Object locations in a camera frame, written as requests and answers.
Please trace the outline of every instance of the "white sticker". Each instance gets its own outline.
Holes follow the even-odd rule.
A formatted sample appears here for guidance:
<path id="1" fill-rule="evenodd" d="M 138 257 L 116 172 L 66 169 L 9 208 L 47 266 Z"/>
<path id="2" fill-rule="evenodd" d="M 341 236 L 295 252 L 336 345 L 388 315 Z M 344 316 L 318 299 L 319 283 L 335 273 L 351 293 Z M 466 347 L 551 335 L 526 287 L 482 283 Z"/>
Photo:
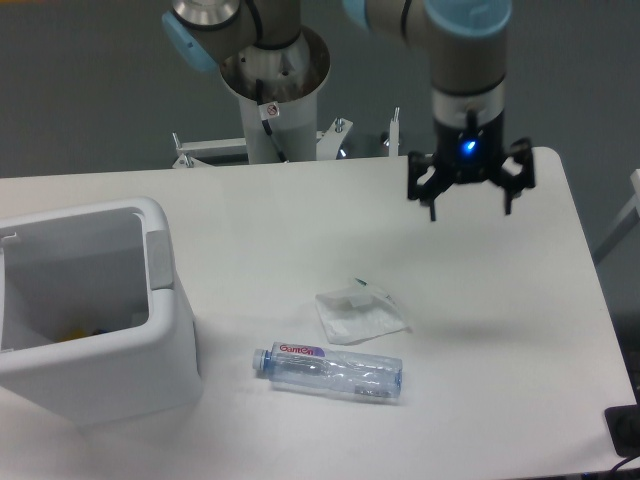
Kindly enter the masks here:
<path id="1" fill-rule="evenodd" d="M 260 110 L 261 120 L 270 120 L 280 116 L 280 107 L 278 106 L 278 102 L 265 103 L 264 105 L 260 105 L 258 108 Z"/>

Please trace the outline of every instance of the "white tabletop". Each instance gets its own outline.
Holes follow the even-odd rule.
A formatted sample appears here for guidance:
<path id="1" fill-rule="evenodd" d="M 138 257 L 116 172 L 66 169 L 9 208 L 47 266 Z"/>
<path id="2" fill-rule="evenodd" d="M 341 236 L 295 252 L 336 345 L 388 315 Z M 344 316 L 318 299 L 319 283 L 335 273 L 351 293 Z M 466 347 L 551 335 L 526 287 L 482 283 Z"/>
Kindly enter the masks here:
<path id="1" fill-rule="evenodd" d="M 560 159 L 502 211 L 454 187 L 438 221 L 406 159 L 0 180 L 0 216 L 150 196 L 197 317 L 194 406 L 78 430 L 0 391 L 0 472 L 19 479 L 536 477 L 611 468 L 603 411 L 634 403 Z M 404 361 L 397 405 L 272 388 L 255 348 L 329 347 L 316 293 L 385 288 L 410 332 L 353 351 Z"/>

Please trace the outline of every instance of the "bottle label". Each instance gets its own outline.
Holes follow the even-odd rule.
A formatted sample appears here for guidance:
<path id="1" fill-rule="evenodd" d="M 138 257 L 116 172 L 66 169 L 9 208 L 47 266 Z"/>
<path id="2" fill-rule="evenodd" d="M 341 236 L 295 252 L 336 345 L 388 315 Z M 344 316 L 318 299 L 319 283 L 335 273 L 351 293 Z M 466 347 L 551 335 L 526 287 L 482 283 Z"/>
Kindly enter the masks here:
<path id="1" fill-rule="evenodd" d="M 324 350 L 319 347 L 309 347 L 307 345 L 290 345 L 288 343 L 280 343 L 278 344 L 277 351 L 282 353 L 293 353 L 295 355 L 324 357 Z"/>

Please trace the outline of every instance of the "gray floor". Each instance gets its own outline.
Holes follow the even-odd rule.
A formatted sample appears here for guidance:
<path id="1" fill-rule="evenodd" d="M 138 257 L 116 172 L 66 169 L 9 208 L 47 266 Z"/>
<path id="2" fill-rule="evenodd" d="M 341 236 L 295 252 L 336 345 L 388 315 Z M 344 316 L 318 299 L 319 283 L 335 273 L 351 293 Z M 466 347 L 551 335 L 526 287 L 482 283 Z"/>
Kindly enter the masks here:
<path id="1" fill-rule="evenodd" d="M 241 136 L 220 80 L 190 71 L 164 37 L 169 3 L 0 3 L 1 177 L 163 169 L 173 130 L 183 141 Z M 332 53 L 319 126 L 344 116 L 375 138 L 399 105 L 405 145 L 433 150 L 426 56 L 358 30 L 338 0 L 306 0 L 304 17 Z M 640 167 L 638 25 L 640 2 L 514 2 L 506 137 L 561 154 L 592 246 Z M 599 268 L 630 348 L 640 346 L 638 230 Z"/>

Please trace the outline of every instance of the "trash bin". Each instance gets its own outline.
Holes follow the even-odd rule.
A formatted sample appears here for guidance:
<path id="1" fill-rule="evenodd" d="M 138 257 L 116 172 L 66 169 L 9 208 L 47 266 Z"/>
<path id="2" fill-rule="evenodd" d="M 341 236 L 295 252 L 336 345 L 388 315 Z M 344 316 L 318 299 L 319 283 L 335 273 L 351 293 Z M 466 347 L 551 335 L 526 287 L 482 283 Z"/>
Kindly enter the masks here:
<path id="1" fill-rule="evenodd" d="M 194 315 L 155 201 L 0 220 L 0 385 L 78 425 L 199 398 Z"/>

